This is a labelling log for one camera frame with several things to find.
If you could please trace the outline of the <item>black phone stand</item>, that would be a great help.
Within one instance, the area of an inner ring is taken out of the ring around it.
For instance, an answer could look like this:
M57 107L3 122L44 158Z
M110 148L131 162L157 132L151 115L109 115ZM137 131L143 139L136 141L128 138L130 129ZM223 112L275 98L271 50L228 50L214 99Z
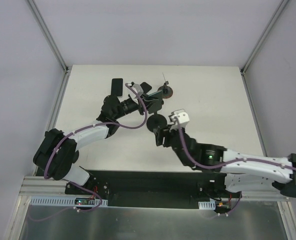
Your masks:
M158 111L162 109L164 101L161 100L154 100L152 103L148 105L148 113L150 116L146 121L146 127L150 132L154 132L154 129L160 127L161 129L167 126L166 118L159 114Z

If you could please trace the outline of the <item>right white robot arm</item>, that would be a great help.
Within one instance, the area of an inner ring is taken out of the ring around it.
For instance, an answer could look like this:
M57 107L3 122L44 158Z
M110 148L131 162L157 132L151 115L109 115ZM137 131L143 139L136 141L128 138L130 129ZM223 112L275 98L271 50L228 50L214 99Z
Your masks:
M213 184L218 197L269 185L285 197L296 198L296 153L287 157L249 155L220 145L198 143L183 127L170 125L157 127L153 133L156 145L170 147L185 167L225 175L224 180Z

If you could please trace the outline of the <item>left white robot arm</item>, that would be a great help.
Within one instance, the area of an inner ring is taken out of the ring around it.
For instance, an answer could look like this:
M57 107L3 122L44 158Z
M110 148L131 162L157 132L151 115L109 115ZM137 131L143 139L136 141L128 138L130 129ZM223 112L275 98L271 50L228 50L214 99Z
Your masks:
M115 134L120 127L118 119L135 111L144 116L154 114L162 109L163 103L161 91L144 93L140 99L128 98L124 101L109 95L103 100L100 115L93 123L72 133L56 128L45 132L44 140L33 157L33 163L44 171L47 178L75 183L82 194L90 194L94 188L94 178L75 164L79 149Z

